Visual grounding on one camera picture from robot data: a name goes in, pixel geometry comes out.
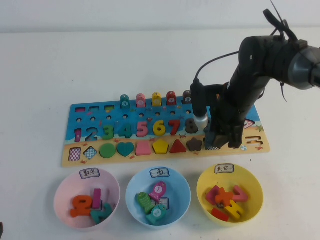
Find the yellow number 6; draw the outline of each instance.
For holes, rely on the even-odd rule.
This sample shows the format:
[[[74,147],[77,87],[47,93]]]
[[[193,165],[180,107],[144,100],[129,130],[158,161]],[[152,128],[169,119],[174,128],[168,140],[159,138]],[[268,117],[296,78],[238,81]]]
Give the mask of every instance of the yellow number 6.
[[[156,136],[163,136],[166,133],[166,127],[163,120],[156,121],[153,125],[153,133]]]

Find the blue bowl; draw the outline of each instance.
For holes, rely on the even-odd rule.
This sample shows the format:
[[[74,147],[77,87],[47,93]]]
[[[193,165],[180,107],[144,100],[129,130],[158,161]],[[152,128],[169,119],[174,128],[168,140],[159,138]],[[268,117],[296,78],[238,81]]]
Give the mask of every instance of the blue bowl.
[[[138,204],[137,194],[152,193],[154,186],[160,181],[166,183],[166,192],[161,203],[167,207],[167,211],[157,225],[151,225],[143,208]],[[151,167],[131,179],[126,189],[125,201],[129,212],[138,222],[151,229],[160,230],[178,222],[186,214],[191,203],[191,190],[187,180],[179,172],[163,166]]]

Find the pink bowl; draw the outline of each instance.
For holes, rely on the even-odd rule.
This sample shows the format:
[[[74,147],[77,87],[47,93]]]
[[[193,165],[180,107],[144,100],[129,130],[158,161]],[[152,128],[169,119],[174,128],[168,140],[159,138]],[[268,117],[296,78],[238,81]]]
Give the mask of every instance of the pink bowl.
[[[112,214],[100,224],[95,224],[91,216],[71,217],[72,200],[79,195],[93,197],[94,189],[101,189],[101,200],[109,203]],[[68,176],[57,189],[54,196],[54,211],[57,217],[73,229],[93,231],[105,227],[115,215],[120,201],[120,186],[115,177],[99,168],[87,168]]]

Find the red number 7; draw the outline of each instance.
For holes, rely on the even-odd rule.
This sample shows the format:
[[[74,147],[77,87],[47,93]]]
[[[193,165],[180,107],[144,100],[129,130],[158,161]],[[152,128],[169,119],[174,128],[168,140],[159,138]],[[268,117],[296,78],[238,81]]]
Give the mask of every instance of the red number 7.
[[[180,120],[170,120],[169,125],[173,126],[171,135],[176,135],[180,127]]]

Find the wooden puzzle board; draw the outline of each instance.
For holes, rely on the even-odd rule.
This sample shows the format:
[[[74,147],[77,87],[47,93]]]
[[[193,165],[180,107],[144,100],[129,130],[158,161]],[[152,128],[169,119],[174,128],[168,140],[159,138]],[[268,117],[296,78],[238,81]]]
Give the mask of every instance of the wooden puzzle board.
[[[247,115],[246,124],[242,136],[242,146],[239,149],[228,148],[228,145],[221,149],[206,150],[202,144],[201,151],[189,151],[187,141],[192,138],[203,141],[204,131],[197,133],[186,132],[186,120],[193,119],[193,109],[191,104],[183,104],[183,97],[176,98],[176,105],[167,105],[166,98],[162,98],[162,106],[153,106],[152,100],[146,99],[146,107],[137,108],[136,100],[130,100],[130,108],[121,109],[120,101],[97,102],[73,104],[70,107],[64,150],[62,155],[63,167],[79,167],[83,165],[97,165],[110,163],[132,163],[143,161],[156,161],[168,158],[189,158],[236,154],[266,153],[270,151],[270,146],[260,121],[255,106]],[[156,136],[153,132],[155,122],[163,120],[166,129],[165,135]],[[169,125],[170,120],[180,120],[180,126],[176,135],[171,135],[173,129]],[[148,135],[137,137],[138,122],[147,122]],[[130,138],[119,137],[119,131],[124,125],[130,125],[132,136]],[[113,126],[114,138],[103,140],[104,126]],[[167,154],[155,154],[152,144],[158,139],[163,139],[169,144]],[[173,143],[179,139],[186,147],[187,151],[182,153],[169,153]],[[137,143],[148,141],[151,155],[137,156],[135,154]],[[133,152],[124,157],[118,152],[111,158],[103,158],[100,155],[102,145],[111,143],[117,148],[119,143],[134,144]]]

